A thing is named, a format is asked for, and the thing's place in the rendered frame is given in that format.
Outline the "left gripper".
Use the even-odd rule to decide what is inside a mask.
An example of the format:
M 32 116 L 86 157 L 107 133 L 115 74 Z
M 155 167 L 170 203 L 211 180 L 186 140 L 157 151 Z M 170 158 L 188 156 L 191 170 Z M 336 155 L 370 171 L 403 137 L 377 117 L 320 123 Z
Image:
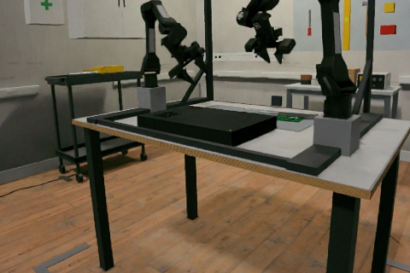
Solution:
M 257 54 L 260 58 L 266 61 L 268 64 L 271 63 L 269 54 L 267 49 L 260 49 L 260 48 L 270 48 L 275 49 L 276 52 L 274 56 L 276 57 L 278 63 L 281 65 L 283 60 L 282 54 L 290 54 L 290 52 L 296 46 L 296 41 L 294 38 L 284 38 L 282 41 L 276 42 L 276 38 L 273 34 L 274 26 L 267 32 L 263 33 L 256 33 L 256 38 L 250 38 L 249 41 L 244 45 L 246 52 L 252 52 L 254 50 L 254 54 Z M 258 43 L 258 38 L 260 39 L 260 43 Z M 258 45 L 259 44 L 259 45 Z M 281 54 L 280 54 L 281 53 Z

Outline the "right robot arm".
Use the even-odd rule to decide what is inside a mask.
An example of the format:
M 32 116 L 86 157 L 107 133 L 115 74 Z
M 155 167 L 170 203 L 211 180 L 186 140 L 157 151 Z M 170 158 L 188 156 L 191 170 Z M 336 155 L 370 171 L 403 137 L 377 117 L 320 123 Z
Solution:
M 164 44 L 170 53 L 186 38 L 187 31 L 180 23 L 177 23 L 174 18 L 167 14 L 167 11 L 162 5 L 162 1 L 160 0 L 149 0 L 146 3 L 143 3 L 140 7 L 140 12 L 142 13 L 142 18 L 145 22 L 146 38 L 146 54 L 143 58 L 144 63 L 142 63 L 140 70 L 141 75 L 144 75 L 145 79 L 145 85 L 142 87 L 160 87 L 158 86 L 157 75 L 155 75 L 161 73 L 160 58 L 155 53 L 155 22 L 156 20 L 159 21 L 158 30 L 160 34 L 168 35 L 165 36 L 165 39 L 161 39 L 161 46 Z M 194 43 L 192 42 L 190 47 L 185 45 L 183 50 L 179 49 L 180 58 L 183 61 L 186 61 L 187 58 L 193 58 L 200 52 L 199 48 L 200 45 L 197 41 L 194 41 Z

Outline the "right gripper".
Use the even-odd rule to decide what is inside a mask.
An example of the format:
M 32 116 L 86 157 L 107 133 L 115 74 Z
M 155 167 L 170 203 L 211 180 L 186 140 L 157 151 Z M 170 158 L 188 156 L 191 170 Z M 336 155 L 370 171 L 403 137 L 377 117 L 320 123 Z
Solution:
M 180 44 L 178 47 L 176 47 L 172 52 L 171 52 L 171 57 L 175 58 L 175 60 L 181 64 L 181 65 L 177 65 L 175 66 L 170 72 L 168 72 L 168 75 L 170 78 L 180 78 L 183 79 L 186 82 L 189 82 L 191 84 L 195 84 L 195 82 L 193 81 L 193 79 L 190 77 L 190 75 L 186 72 L 186 69 L 184 70 L 183 68 L 188 65 L 190 62 L 192 62 L 193 60 L 195 61 L 194 63 L 204 72 L 204 73 L 208 73 L 207 68 L 205 67 L 204 61 L 203 61 L 203 56 L 204 56 L 204 52 L 205 49 L 203 47 L 199 48 L 199 53 L 196 54 L 196 56 L 194 56 L 193 58 L 187 58 L 187 60 L 185 61 L 186 64 L 184 64 L 184 61 L 180 58 L 179 55 L 179 49 L 183 50 L 184 45 Z M 203 54 L 203 55 L 202 55 Z M 188 61 L 189 60 L 189 61 Z

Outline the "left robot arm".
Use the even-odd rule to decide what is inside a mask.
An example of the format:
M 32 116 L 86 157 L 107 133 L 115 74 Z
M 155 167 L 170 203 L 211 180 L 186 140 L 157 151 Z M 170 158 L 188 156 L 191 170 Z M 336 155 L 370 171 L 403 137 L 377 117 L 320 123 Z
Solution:
M 268 18 L 272 17 L 267 11 L 274 9 L 279 1 L 251 0 L 247 7 L 242 7 L 238 12 L 236 16 L 238 25 L 253 27 L 256 33 L 267 32 L 271 28 Z M 357 86 L 350 79 L 348 67 L 342 57 L 340 0 L 318 1 L 321 12 L 323 59 L 320 64 L 316 64 L 316 78 L 323 96 L 326 96 L 323 117 L 349 119 L 353 116 L 351 114 L 352 94 L 355 94 Z

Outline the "green circuit board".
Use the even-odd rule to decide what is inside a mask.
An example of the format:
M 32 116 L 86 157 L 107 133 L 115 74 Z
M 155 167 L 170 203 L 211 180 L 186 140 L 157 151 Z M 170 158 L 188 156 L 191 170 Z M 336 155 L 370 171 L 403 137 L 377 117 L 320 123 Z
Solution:
M 277 111 L 256 110 L 256 109 L 250 109 L 250 108 L 245 108 L 244 112 L 274 115 L 274 116 L 277 116 L 277 120 L 283 120 L 283 121 L 299 122 L 300 120 L 305 119 L 305 113 L 286 113 L 286 112 L 277 112 Z M 319 115 L 318 113 L 309 113 L 309 114 L 306 114 L 306 118 L 311 119 L 318 115 Z

